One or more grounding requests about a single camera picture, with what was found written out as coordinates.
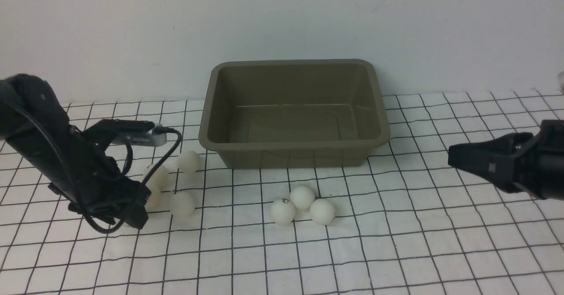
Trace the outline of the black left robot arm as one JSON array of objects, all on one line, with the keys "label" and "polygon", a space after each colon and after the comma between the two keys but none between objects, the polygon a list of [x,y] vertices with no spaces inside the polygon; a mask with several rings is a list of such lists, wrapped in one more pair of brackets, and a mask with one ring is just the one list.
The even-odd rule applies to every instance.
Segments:
[{"label": "black left robot arm", "polygon": [[69,202],[69,211],[110,225],[121,220],[145,226],[150,190],[106,155],[110,143],[124,142],[111,120],[81,131],[48,82],[18,74],[1,80],[0,123],[1,139],[49,180],[48,188]]}]

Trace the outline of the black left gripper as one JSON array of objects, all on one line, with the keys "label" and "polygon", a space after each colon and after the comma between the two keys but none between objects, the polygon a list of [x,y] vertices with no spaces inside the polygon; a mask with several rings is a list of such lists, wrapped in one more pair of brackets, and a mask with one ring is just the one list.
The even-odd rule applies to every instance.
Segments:
[{"label": "black left gripper", "polygon": [[81,132],[70,124],[51,132],[62,157],[57,155],[40,131],[27,119],[9,120],[9,145],[51,181],[50,189],[69,199],[69,210],[82,213],[77,195],[89,214],[107,224],[123,220],[135,229],[143,229],[148,220],[145,203],[150,191],[139,181],[122,175],[115,159],[105,149],[129,127],[143,127],[149,121],[103,119]]}]

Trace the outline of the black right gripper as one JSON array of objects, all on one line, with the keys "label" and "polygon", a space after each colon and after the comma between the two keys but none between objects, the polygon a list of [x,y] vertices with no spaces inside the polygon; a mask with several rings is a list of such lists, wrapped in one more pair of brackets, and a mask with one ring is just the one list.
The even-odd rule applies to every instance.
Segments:
[{"label": "black right gripper", "polygon": [[[505,167],[484,161],[515,156],[514,182]],[[538,199],[564,198],[564,124],[544,120],[538,134],[506,134],[485,142],[449,147],[448,164],[493,184],[505,193],[526,192]]]}]

